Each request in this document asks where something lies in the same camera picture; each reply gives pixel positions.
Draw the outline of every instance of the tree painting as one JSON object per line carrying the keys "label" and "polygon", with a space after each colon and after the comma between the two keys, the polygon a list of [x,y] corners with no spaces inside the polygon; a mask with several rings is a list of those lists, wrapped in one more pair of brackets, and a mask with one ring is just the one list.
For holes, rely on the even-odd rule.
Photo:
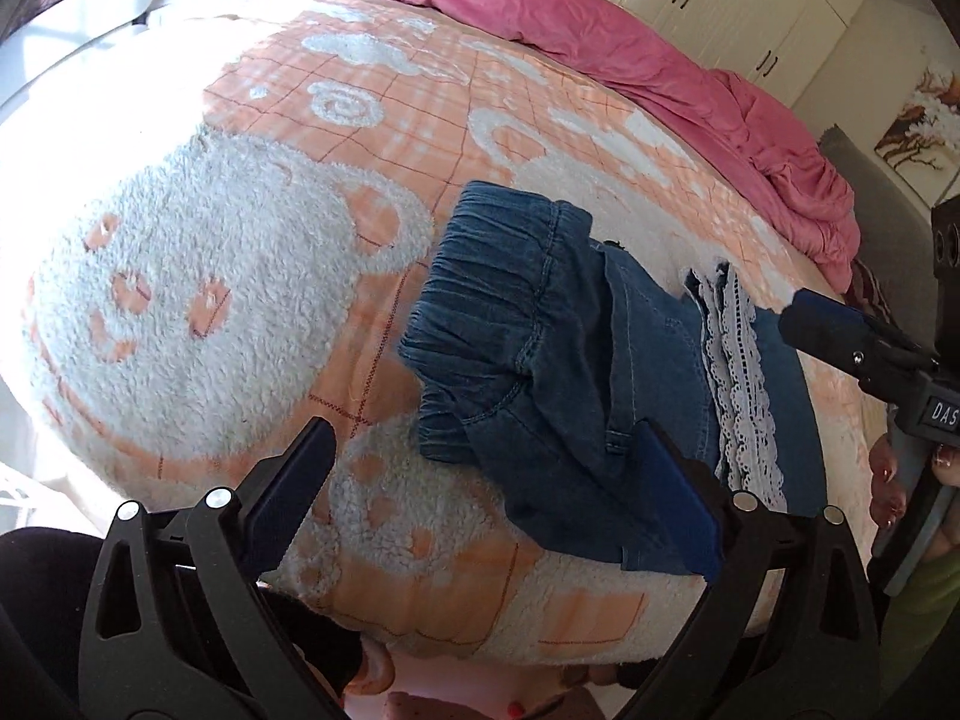
{"label": "tree painting", "polygon": [[928,67],[875,151],[935,201],[960,166],[960,74]]}

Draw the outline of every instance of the hand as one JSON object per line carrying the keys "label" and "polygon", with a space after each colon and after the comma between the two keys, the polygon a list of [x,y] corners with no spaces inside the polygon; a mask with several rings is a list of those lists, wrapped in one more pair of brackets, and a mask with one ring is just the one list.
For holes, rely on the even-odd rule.
{"label": "hand", "polygon": [[[941,446],[931,462],[933,473],[942,485],[960,488],[960,450]],[[870,517],[881,528],[893,527],[906,512],[906,491],[896,480],[896,465],[889,440],[881,436],[870,450]],[[960,547],[960,506],[954,501],[923,560],[934,560],[957,547]]]}

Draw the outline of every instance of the orange plaid bedspread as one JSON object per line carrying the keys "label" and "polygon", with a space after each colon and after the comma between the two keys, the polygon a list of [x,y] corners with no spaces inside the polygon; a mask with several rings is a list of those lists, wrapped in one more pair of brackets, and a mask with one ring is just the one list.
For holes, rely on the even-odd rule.
{"label": "orange plaid bedspread", "polygon": [[[0,129],[24,203],[0,247],[4,377],[154,507],[329,420],[336,467],[272,580],[383,640],[519,664],[661,655],[702,581],[546,553],[472,471],[416,453],[419,386],[395,343],[431,247],[479,178],[586,208],[675,293],[719,259],[766,307],[822,279],[683,143],[572,71],[391,2],[279,8],[148,35],[109,83],[51,91],[55,127],[34,112]],[[123,95],[91,98],[117,79]],[[64,165],[45,170],[40,145]],[[803,362],[829,496],[866,554],[860,394]]]}

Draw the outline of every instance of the black clamp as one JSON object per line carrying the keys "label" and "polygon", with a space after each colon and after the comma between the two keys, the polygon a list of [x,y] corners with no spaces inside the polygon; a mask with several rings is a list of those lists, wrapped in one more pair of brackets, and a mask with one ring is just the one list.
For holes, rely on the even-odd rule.
{"label": "black clamp", "polygon": [[[880,647],[870,587],[843,512],[771,512],[750,493],[726,491],[707,466],[683,458],[656,433],[720,523],[723,562],[617,720],[870,717],[880,705]],[[736,673],[734,652],[767,573],[778,569],[784,579],[767,632],[752,663]]]}
{"label": "black clamp", "polygon": [[333,429],[314,418],[235,491],[216,488],[176,512],[148,514],[134,501],[117,509],[80,642],[89,720],[346,717],[256,591],[335,456]]}

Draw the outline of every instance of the bedspread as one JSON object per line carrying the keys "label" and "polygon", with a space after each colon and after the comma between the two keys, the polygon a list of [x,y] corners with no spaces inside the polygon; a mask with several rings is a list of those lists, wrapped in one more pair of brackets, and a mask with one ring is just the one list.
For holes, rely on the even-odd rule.
{"label": "bedspread", "polygon": [[[702,581],[536,547],[477,474],[419,456],[395,344],[474,178],[587,209],[674,295],[728,260],[781,309],[827,288],[809,261],[637,105],[434,12],[255,0],[103,63],[0,127],[0,373],[21,403],[152,508],[236,484],[323,416],[338,458],[282,589],[414,653],[661,655]],[[803,365],[865,556],[860,392]]]}
{"label": "bedspread", "polygon": [[705,71],[605,0],[397,0],[534,47],[666,124],[822,269],[838,293],[860,245],[853,191],[803,124],[764,90]]}

